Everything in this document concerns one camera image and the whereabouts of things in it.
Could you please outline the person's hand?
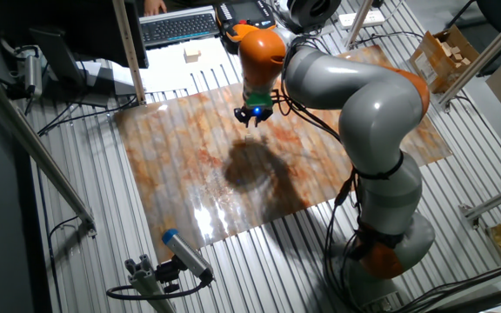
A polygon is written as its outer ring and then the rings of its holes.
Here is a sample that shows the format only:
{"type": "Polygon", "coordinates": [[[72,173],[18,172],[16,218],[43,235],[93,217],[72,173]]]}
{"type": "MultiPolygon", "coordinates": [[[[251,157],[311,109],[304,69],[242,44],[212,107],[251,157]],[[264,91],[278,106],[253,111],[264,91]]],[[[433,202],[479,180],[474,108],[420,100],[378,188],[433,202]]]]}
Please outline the person's hand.
{"type": "Polygon", "coordinates": [[[144,0],[144,16],[151,17],[167,12],[164,0],[144,0]]]}

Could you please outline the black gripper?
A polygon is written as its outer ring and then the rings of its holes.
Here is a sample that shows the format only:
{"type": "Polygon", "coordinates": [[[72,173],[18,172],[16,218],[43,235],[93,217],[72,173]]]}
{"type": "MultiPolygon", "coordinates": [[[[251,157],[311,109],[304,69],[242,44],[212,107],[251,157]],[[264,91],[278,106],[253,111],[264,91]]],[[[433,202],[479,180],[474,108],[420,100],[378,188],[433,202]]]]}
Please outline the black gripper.
{"type": "Polygon", "coordinates": [[[255,126],[258,126],[261,122],[265,122],[273,114],[273,109],[271,107],[247,107],[234,109],[235,118],[245,125],[246,128],[249,127],[249,121],[252,117],[255,117],[255,126]]]}

